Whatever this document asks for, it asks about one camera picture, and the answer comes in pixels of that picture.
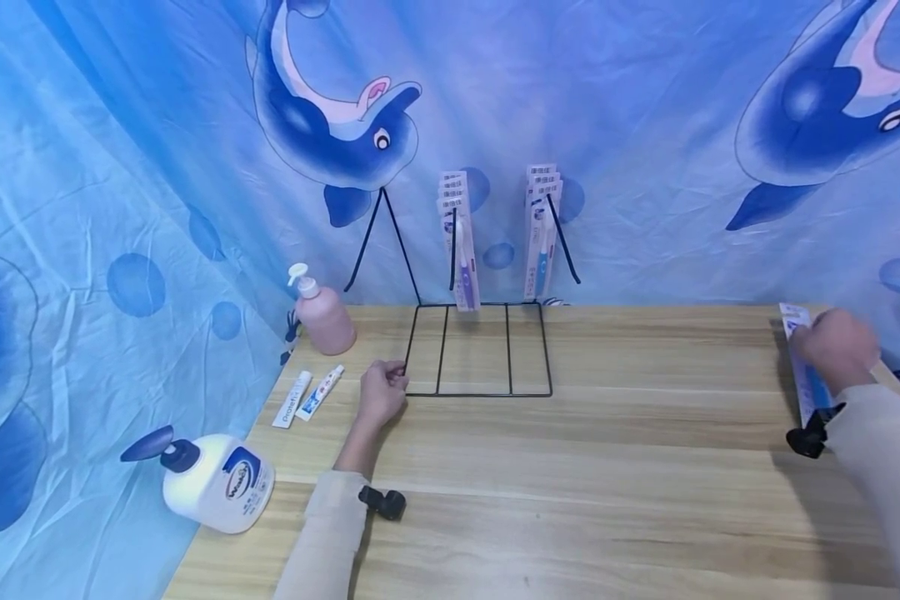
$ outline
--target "pump dispenser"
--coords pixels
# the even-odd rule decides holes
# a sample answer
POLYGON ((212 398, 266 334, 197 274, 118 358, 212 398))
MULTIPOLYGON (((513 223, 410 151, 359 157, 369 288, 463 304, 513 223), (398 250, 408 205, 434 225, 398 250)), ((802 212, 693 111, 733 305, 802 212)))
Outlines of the pump dispenser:
POLYGON ((350 320, 347 306, 340 295, 328 287, 320 287, 316 279, 307 277, 310 267, 298 262, 287 271, 290 282, 297 284, 297 318, 307 330, 314 348, 321 354, 334 356, 345 353, 357 340, 357 331, 350 320))
POLYGON ((246 444, 223 434, 174 440, 167 425, 120 455, 124 463, 160 457, 167 469, 163 499, 170 510, 224 534, 247 531, 273 492, 274 471, 246 444))

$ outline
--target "beige sleeve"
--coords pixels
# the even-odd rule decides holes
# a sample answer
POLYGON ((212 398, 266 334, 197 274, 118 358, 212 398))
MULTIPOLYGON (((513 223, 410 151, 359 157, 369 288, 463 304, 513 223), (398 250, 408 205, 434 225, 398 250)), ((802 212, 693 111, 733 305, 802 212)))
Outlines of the beige sleeve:
POLYGON ((900 586, 900 396, 882 385, 848 387, 827 425, 827 446, 873 506, 900 586))
POLYGON ((317 480, 303 530, 280 575, 273 600, 347 600, 367 505, 360 473, 325 472, 317 480))

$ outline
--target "metal wire frame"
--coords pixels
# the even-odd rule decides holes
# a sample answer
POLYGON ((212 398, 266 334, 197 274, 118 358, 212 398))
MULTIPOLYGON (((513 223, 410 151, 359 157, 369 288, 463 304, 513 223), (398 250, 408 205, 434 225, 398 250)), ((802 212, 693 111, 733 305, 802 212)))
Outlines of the metal wire frame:
MULTIPOLYGON (((363 242, 360 246, 360 253, 357 255, 356 264, 353 265, 353 272, 350 274, 350 280, 347 282, 347 286, 344 287, 344 292, 349 292, 350 288, 353 287, 353 284, 357 280, 357 272, 360 271, 360 265, 363 263, 363 254, 367 251, 367 244, 370 239, 370 232, 373 230, 373 224, 377 219, 377 211, 380 209, 380 202, 387 202, 387 212, 389 216, 391 216, 391 221, 393 222, 393 230, 396 233, 396 239, 400 244, 400 252, 403 253, 404 263, 407 265, 407 274, 410 276, 410 283, 413 285, 413 294, 417 296, 417 308, 413 310, 413 323, 410 328, 410 340, 407 341, 407 354, 404 358, 406 363, 407 370, 410 368, 410 359, 411 359, 411 350, 413 349, 413 335, 417 332, 417 320, 420 314, 421 308, 442 308, 443 309, 443 334, 440 336, 440 355, 439 355, 439 363, 437 365, 437 385, 435 390, 432 392, 407 392, 407 396, 409 397, 417 397, 417 398, 550 398, 553 396, 553 375, 550 371, 550 350, 547 347, 547 331, 543 320, 543 305, 540 302, 534 301, 532 302, 481 302, 483 306, 502 306, 504 308, 505 314, 505 324, 507 329, 507 390, 508 392, 467 392, 467 393, 457 393, 457 392, 440 392, 440 379, 443 377, 443 354, 444 349, 446 347, 446 342, 448 341, 448 322, 450 320, 450 309, 456 308, 457 304, 447 304, 447 303, 425 303, 420 298, 420 291, 417 287, 417 279, 413 276, 413 267, 410 266, 410 257, 407 255, 407 248, 404 246, 403 236, 400 235, 400 227, 396 222, 396 216, 393 213, 393 205, 391 204, 391 200, 389 200, 389 194, 387 194, 387 189, 385 187, 381 187, 379 194, 377 194, 377 201, 373 206, 373 214, 370 215, 370 222, 367 225, 367 233, 363 235, 363 242), (546 392, 514 392, 513 391, 513 354, 511 349, 511 327, 509 327, 509 308, 511 306, 537 306, 537 317, 540 322, 540 341, 543 345, 543 360, 546 365, 547 371, 547 391, 546 392)), ((563 238, 563 227, 560 227, 559 218, 557 215, 557 210, 553 208, 553 199, 550 197, 550 194, 547 194, 547 203, 550 207, 550 213, 553 216, 553 223, 557 226, 557 235, 560 239, 560 245, 563 247, 564 257, 567 259, 567 265, 570 267, 570 274, 572 278, 574 278, 577 284, 580 283, 580 277, 577 275, 577 270, 574 267, 573 260, 570 257, 570 250, 568 247, 568 243, 563 238)), ((454 289, 454 283, 456 278, 456 263, 457 263, 457 209, 454 208, 452 210, 452 241, 451 241, 451 260, 450 260, 450 290, 454 289)))

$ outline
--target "toothbrush package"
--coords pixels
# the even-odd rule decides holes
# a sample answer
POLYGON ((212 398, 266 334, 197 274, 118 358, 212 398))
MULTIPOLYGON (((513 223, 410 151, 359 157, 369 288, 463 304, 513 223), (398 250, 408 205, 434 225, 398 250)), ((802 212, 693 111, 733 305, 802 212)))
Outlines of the toothbrush package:
POLYGON ((555 212, 560 210, 563 181, 556 164, 527 167, 527 193, 524 198, 527 223, 527 271, 523 283, 524 302, 545 298, 553 273, 553 253, 557 246, 555 212), (547 202, 550 195, 553 208, 547 202))
POLYGON ((477 284, 477 260, 473 251, 473 227, 470 219, 470 197, 467 173, 445 171, 440 174, 437 198, 440 227, 447 256, 454 265, 454 298, 461 312, 480 310, 480 285, 477 284), (454 208, 457 226, 454 227, 454 208))
MULTIPOLYGON (((810 312, 797 304, 780 302, 780 316, 783 318, 783 330, 787 334, 787 343, 790 336, 798 327, 810 327, 810 312)), ((810 422, 810 417, 818 408, 833 407, 833 398, 823 384, 820 373, 816 368, 806 364, 795 350, 790 348, 790 364, 793 367, 793 381, 797 384, 797 400, 800 408, 800 426, 805 428, 810 422)))

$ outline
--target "black clip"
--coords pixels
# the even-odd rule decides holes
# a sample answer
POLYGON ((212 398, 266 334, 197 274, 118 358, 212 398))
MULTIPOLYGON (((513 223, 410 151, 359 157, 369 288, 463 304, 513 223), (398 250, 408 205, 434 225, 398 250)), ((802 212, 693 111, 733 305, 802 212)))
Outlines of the black clip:
POLYGON ((363 486, 359 497, 363 504, 370 507, 370 510, 380 517, 386 518, 389 522, 396 522, 403 517, 403 510, 407 507, 407 499, 398 491, 391 490, 385 495, 382 492, 374 490, 373 487, 363 486))
POLYGON ((836 417, 846 403, 833 408, 818 408, 810 416, 805 428, 797 427, 787 432, 787 443, 794 453, 800 456, 817 459, 823 454, 824 442, 827 441, 827 423, 836 417))

